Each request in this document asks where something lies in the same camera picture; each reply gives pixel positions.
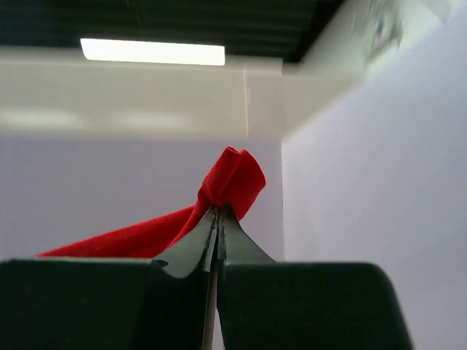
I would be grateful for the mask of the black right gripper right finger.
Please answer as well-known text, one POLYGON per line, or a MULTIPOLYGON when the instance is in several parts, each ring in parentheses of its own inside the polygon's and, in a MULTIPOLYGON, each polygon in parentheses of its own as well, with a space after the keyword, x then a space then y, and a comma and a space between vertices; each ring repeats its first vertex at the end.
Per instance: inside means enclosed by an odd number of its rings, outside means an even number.
POLYGON ((218 212, 217 310, 227 349, 411 349, 395 290, 367 262, 277 262, 218 212))

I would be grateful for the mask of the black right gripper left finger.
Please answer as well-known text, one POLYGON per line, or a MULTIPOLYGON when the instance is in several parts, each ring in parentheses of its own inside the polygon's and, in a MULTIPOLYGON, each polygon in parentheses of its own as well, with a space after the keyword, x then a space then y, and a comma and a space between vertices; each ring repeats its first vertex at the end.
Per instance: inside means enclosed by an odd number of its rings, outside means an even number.
POLYGON ((209 349, 217 209, 152 259, 1 263, 3 349, 209 349))

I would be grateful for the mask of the red t shirt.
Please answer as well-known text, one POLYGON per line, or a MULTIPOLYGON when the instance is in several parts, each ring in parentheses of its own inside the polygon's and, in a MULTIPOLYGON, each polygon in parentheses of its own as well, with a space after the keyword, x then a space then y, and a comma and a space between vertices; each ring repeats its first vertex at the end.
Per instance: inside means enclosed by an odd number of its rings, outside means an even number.
POLYGON ((186 236, 213 206, 228 204, 241 220, 265 186, 257 160, 245 149, 227 147, 205 176, 194 205, 38 255, 152 258, 186 236))

